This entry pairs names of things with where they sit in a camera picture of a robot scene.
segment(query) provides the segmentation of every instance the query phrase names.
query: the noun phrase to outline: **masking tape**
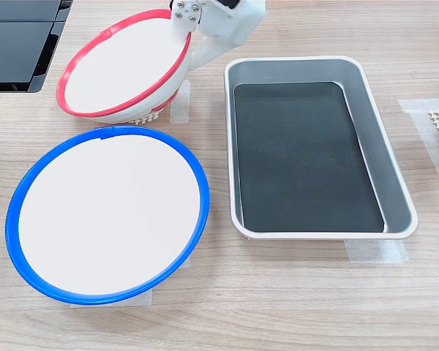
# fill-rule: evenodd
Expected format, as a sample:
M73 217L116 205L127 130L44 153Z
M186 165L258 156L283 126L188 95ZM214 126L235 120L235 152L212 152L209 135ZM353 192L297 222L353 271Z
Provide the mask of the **masking tape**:
M169 121L174 124L183 124L189 121L190 108L190 80L184 80L176 98L170 104Z
M404 263L408 254L402 240L345 240L352 263Z
M439 175L439 131L429 115L429 112L439 111L439 99L399 100L399 103L403 111L410 114Z
M190 257L188 257L179 268L189 268ZM70 308L75 309L78 307L128 307L128 306L151 306L151 298L153 296L153 289L145 291L143 294L136 295L133 298L127 300L108 303L106 305L74 305L71 304Z

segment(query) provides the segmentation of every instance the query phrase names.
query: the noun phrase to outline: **red rim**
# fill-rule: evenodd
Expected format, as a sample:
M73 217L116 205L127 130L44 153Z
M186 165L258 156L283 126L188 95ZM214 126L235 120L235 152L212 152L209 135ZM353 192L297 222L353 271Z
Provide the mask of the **red rim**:
M133 15L124 20L121 20L120 22L102 31L97 37L95 37L83 49L81 49L74 58L72 58L67 68L64 70L64 73L62 74L59 84L57 85L57 102L62 108L62 110L64 110L66 113L69 113L70 115L80 116L80 117L102 117L113 113L117 113L129 107L132 107L136 103L149 97L157 89L159 89L164 83L166 83L169 78L173 76L174 72L180 67L182 61L185 59L185 56L187 55L192 33L189 33L189 35L187 36L184 49L182 50L179 58L176 60L176 63L155 84L153 84L150 88L146 89L144 92L137 95L136 97L133 97L132 99L120 105L108 108L106 110L97 111L97 112L87 112L87 113L76 112L72 110L72 108L67 104L67 101L65 99L65 88L67 87L67 83L70 78L70 75L72 74L78 62L80 62L80 60L84 56L86 56L89 53L89 51L93 50L97 45L104 42L105 40L111 38L118 31L121 31L122 29L125 29L126 27L131 26L132 24L135 24L137 22L141 22L142 20L150 20L152 18L170 19L170 10L150 10L150 11L138 13L137 15Z

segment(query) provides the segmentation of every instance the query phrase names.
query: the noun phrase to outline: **tray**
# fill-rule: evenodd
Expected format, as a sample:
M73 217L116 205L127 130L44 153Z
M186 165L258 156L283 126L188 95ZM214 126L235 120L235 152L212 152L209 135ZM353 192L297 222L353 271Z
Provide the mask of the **tray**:
M416 211L358 62L236 60L225 98L231 219L246 237L414 232Z

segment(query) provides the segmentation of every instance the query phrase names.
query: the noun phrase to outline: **wood grain surface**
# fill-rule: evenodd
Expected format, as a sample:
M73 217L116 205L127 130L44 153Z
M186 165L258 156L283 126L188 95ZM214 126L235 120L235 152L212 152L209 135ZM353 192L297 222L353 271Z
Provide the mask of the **wood grain surface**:
M246 45L189 74L190 122L170 124L165 111L148 127L199 158L211 213L190 268L157 286L151 306L70 309L19 276L4 240L15 187L49 149L100 126L59 108L60 74L104 28L167 5L77 0L43 90L0 94L0 351L439 351L439 177L397 102L439 97L439 1L271 0ZM342 241L248 241L230 223L225 65L319 55L351 56L366 70L419 213L403 264L351 263Z

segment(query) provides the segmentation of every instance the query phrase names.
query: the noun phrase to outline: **silver tray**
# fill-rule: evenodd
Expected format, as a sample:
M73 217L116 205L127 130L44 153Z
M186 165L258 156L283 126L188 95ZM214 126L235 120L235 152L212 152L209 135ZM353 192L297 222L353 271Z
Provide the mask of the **silver tray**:
M273 228L251 230L247 223L244 223L241 198L236 120L237 104L241 102L235 101L235 89L242 85L317 82L335 83L342 90L383 225L380 226L380 231L338 231L333 228L305 231ZM236 60L225 69L225 99L230 215L239 232L254 239L401 239L413 234L418 225L416 210L397 165L366 75L357 61L344 56ZM291 216L294 215L298 218L299 211Z

